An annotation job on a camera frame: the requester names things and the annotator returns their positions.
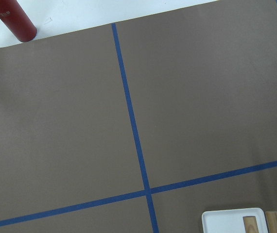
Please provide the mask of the red cylinder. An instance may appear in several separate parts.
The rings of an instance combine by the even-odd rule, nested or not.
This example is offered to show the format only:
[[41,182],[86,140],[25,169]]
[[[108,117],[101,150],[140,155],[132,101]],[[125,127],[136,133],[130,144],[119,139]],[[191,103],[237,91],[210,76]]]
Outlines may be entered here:
[[0,0],[0,20],[20,42],[29,42],[37,35],[37,28],[16,0]]

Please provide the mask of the wooden chopstick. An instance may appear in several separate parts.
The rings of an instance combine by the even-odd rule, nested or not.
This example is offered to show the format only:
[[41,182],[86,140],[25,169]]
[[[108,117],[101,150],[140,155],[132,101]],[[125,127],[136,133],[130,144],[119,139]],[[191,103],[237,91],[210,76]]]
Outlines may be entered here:
[[265,212],[269,233],[277,233],[277,211]]
[[243,224],[245,233],[259,233],[259,228],[255,216],[244,216]]

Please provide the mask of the white rectangular tray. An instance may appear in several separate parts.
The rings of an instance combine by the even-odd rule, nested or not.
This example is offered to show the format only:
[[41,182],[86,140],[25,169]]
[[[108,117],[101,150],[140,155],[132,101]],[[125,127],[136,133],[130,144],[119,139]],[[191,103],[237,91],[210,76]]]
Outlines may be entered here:
[[244,218],[256,219],[259,233],[267,233],[265,215],[261,208],[205,211],[202,213],[204,233],[245,233]]

